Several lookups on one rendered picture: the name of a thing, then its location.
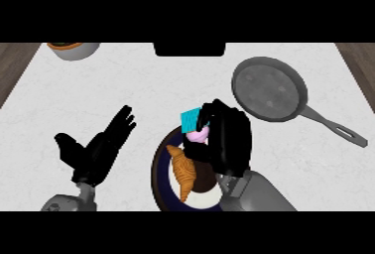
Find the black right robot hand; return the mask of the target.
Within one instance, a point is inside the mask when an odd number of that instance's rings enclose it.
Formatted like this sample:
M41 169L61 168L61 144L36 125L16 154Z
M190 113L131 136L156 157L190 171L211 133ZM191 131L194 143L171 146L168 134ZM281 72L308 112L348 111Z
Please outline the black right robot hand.
M250 121L243 111L215 99L199 109L196 132L209 128L208 143L182 137L184 156L209 163L216 174L240 178L249 168L252 151Z

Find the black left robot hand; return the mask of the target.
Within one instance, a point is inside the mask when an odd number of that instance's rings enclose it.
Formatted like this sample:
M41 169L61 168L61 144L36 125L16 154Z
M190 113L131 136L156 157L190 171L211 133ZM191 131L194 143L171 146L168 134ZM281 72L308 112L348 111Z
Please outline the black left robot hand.
M54 140L60 151L60 160L72 167L72 182L92 188L103 182L118 151L135 126L131 107L123 105L101 132L82 146L66 133L58 133Z

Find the pink cupcake with teal wrapper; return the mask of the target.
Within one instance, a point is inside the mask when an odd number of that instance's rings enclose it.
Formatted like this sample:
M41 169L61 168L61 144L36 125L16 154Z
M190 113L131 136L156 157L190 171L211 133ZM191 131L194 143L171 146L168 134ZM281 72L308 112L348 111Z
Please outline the pink cupcake with teal wrapper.
M200 108L193 108L180 114L181 133L193 143L205 143L208 140L209 127L203 126L202 130L196 130L197 116Z

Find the dark-rimmed white plate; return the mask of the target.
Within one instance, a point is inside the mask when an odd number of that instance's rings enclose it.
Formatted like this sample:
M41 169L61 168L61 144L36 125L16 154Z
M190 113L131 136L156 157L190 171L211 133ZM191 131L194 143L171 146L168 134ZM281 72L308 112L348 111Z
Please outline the dark-rimmed white plate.
M171 157L166 146L182 145L180 128L175 128L160 141L150 166L150 188L160 211L219 211L221 190L213 186L206 192L190 192L184 202L178 199L178 184L172 175Z

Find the grey frying pan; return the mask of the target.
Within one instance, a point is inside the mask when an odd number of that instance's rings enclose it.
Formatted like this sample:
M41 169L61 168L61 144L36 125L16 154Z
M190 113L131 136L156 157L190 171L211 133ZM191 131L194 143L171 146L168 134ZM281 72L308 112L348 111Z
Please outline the grey frying pan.
M252 57L233 71L231 92L244 111L267 122L286 122L296 116L320 123L358 147L367 140L346 127L327 120L306 106L306 87L295 69L280 60Z

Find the dark brown chocolate pastry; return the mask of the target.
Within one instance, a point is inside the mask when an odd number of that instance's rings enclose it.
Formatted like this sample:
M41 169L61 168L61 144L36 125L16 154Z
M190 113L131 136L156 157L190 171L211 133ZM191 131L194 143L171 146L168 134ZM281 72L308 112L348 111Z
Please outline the dark brown chocolate pastry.
M216 184L215 173L209 163L194 161L193 165L196 170L196 180L191 191L196 193L203 193L209 191Z

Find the golden brown croissant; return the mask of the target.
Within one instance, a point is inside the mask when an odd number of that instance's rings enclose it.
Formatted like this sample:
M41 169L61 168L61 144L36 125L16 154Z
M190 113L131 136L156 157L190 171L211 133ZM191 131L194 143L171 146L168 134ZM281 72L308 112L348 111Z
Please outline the golden brown croissant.
M166 152L171 156L172 174L180 185L180 201L184 202L196 180L194 164L178 147L168 145Z

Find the grey plant pot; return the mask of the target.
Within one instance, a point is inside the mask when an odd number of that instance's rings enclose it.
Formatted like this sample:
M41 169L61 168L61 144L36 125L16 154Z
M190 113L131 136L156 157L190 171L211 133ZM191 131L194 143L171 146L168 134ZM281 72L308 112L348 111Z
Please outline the grey plant pot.
M98 43L72 43L61 46L47 43L47 46L61 60L72 62L85 59L95 52Z

